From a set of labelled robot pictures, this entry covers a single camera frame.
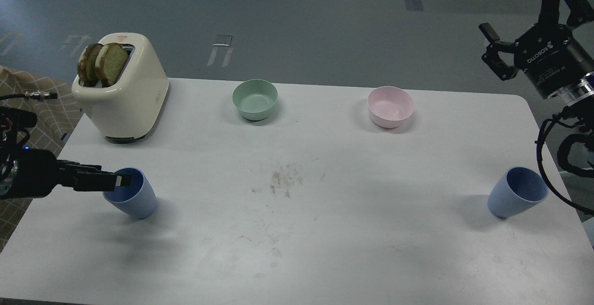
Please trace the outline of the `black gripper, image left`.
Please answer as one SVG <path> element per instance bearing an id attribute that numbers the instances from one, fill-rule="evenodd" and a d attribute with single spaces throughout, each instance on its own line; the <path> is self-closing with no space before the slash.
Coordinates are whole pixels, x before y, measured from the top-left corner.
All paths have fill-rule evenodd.
<path id="1" fill-rule="evenodd" d="M 100 165 L 57 160 L 51 151 L 40 149 L 21 149 L 1 162 L 2 200 L 43 198 L 58 184 L 79 192 L 113 191 L 130 186 L 131 176 L 103 172 Z"/>

